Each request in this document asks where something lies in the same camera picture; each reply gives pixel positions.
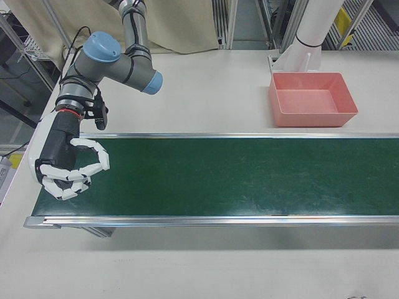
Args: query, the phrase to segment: green conveyor belt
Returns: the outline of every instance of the green conveyor belt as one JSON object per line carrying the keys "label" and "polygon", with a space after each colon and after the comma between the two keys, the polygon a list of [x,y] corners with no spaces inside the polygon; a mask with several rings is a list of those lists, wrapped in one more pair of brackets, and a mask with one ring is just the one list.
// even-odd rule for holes
{"label": "green conveyor belt", "polygon": [[33,216],[399,215],[397,139],[97,141],[111,169],[69,201],[42,190]]}

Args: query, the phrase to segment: white pillar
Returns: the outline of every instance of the white pillar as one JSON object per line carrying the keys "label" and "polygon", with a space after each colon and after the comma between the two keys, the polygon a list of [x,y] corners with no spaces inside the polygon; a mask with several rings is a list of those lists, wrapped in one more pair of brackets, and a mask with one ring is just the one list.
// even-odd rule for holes
{"label": "white pillar", "polygon": [[273,65],[273,70],[307,72],[321,64],[321,43],[344,0],[309,0],[292,45]]}

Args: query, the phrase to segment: beige curtain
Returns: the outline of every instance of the beige curtain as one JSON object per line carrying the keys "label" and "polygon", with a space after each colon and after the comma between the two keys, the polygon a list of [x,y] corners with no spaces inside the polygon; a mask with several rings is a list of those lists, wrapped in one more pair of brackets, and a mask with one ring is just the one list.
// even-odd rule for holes
{"label": "beige curtain", "polygon": [[[40,0],[4,0],[44,53],[61,68],[64,45]],[[102,0],[51,0],[64,30],[72,40],[89,26],[123,43],[123,27],[116,9]],[[146,0],[147,31],[153,53],[189,54],[218,48],[211,0]],[[86,30],[76,46],[88,38]]]}

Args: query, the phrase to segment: pink plastic tray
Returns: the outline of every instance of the pink plastic tray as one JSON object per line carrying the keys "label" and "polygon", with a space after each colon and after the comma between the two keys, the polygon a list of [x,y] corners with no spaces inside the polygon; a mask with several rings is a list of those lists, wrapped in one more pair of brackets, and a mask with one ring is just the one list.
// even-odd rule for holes
{"label": "pink plastic tray", "polygon": [[358,112],[340,73],[274,73],[269,95],[277,126],[343,126]]}

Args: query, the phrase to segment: metal frame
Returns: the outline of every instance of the metal frame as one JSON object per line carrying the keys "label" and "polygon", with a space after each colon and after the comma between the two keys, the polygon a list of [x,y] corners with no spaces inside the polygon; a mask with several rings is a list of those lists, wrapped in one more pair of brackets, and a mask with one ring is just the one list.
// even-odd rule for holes
{"label": "metal frame", "polygon": [[31,120],[29,117],[23,115],[21,112],[13,108],[12,106],[8,105],[6,102],[2,101],[0,99],[0,109],[3,109],[4,111],[10,113],[12,116],[18,118],[19,120],[23,121],[25,124],[28,126],[32,127],[33,129],[36,129],[37,123]]}
{"label": "metal frame", "polygon": [[287,50],[287,48],[294,41],[308,2],[309,0],[296,0],[294,9],[292,10],[291,18],[288,22],[286,33],[284,34],[281,42],[280,53],[283,53],[285,50]]}
{"label": "metal frame", "polygon": [[277,48],[281,47],[280,30],[281,30],[282,22],[284,20],[284,16],[286,15],[288,3],[289,3],[289,0],[280,0],[279,11],[277,13],[276,21],[274,22],[274,26],[272,29],[271,39],[274,40],[275,44],[277,45]]}
{"label": "metal frame", "polygon": [[110,237],[117,227],[213,227],[213,226],[361,226],[399,225],[399,216],[131,216],[131,217],[72,217],[72,216],[30,216],[24,227],[30,229],[61,229],[74,227],[85,229],[98,237]]}
{"label": "metal frame", "polygon": [[257,0],[257,6],[259,8],[260,17],[261,20],[263,21],[262,23],[264,24],[267,37],[269,38],[269,49],[277,49],[276,41],[271,38],[272,36],[272,26],[270,23],[271,15],[266,1],[267,0]]}
{"label": "metal frame", "polygon": [[236,18],[237,18],[237,6],[238,6],[238,0],[231,0],[230,12],[229,12],[229,25],[227,29],[227,43],[226,43],[227,50],[231,50],[233,48],[234,27],[236,26]]}
{"label": "metal frame", "polygon": [[57,29],[58,34],[60,35],[60,38],[62,39],[62,42],[64,45],[69,49],[72,45],[72,42],[70,41],[70,38],[64,28],[62,28],[60,20],[57,17],[57,14],[55,13],[54,9],[52,8],[49,0],[42,0],[42,3],[55,27]]}
{"label": "metal frame", "polygon": [[398,133],[81,133],[81,138],[399,138]]}
{"label": "metal frame", "polygon": [[348,29],[345,31],[343,36],[341,37],[339,43],[336,45],[337,50],[341,50],[344,47],[344,42],[348,38],[350,34],[353,34],[357,28],[357,26],[360,24],[360,22],[363,20],[365,17],[368,9],[370,6],[373,4],[374,0],[363,0],[363,3],[360,5],[359,10],[356,12],[356,15],[353,17],[352,22],[350,23],[350,26]]}
{"label": "metal frame", "polygon": [[50,78],[49,74],[43,69],[42,65],[36,61],[33,61],[24,51],[25,45],[21,42],[18,35],[12,29],[11,25],[7,22],[4,16],[0,17],[0,27],[6,33],[8,38],[11,39],[12,43],[17,47],[18,51],[25,57],[29,65],[34,69],[39,78],[43,81],[46,87],[52,92],[55,86],[55,82]]}

